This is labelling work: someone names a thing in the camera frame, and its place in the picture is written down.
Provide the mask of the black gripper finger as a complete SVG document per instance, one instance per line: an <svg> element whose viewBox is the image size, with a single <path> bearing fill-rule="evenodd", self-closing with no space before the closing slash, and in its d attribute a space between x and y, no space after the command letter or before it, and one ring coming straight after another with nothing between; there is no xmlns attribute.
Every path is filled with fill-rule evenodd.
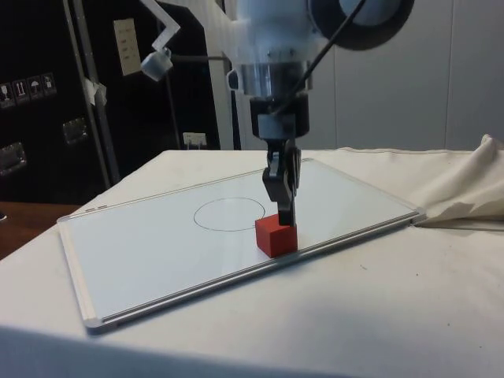
<svg viewBox="0 0 504 378"><path fill-rule="evenodd" d="M299 188L301 172L301 150L296 146L294 140L288 143L288 184L291 195L296 196Z"/></svg>
<svg viewBox="0 0 504 378"><path fill-rule="evenodd" d="M279 224L295 226L295 144L292 140L268 142L267 167L263 184L272 202L277 204Z"/></svg>

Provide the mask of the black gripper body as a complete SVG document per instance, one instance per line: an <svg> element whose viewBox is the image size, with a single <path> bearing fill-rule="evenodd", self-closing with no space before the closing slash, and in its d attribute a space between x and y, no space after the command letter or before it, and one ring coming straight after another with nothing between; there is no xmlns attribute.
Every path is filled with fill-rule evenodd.
<svg viewBox="0 0 504 378"><path fill-rule="evenodd" d="M306 135L309 132L308 95L299 95L284 110L274 113L279 104L278 98L250 100L254 136L269 141L297 139Z"/></svg>

